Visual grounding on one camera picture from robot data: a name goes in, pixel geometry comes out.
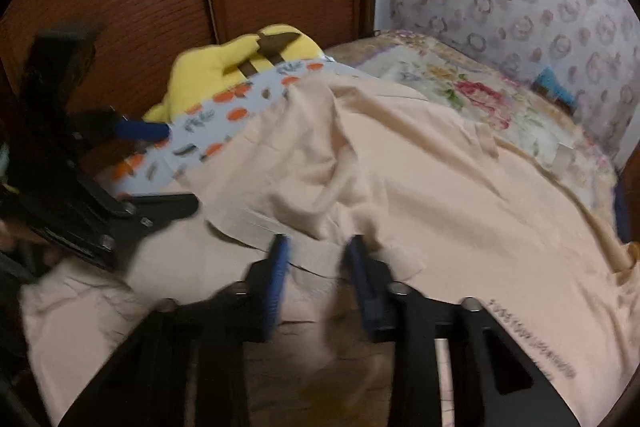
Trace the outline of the person's left hand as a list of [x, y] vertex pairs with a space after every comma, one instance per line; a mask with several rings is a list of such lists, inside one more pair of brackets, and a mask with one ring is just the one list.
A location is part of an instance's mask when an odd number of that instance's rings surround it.
[[53, 268], [65, 257], [63, 251], [35, 234], [23, 222], [1, 221], [0, 229], [1, 250], [4, 253], [14, 251], [18, 246], [41, 246], [43, 247], [43, 263], [49, 268]]

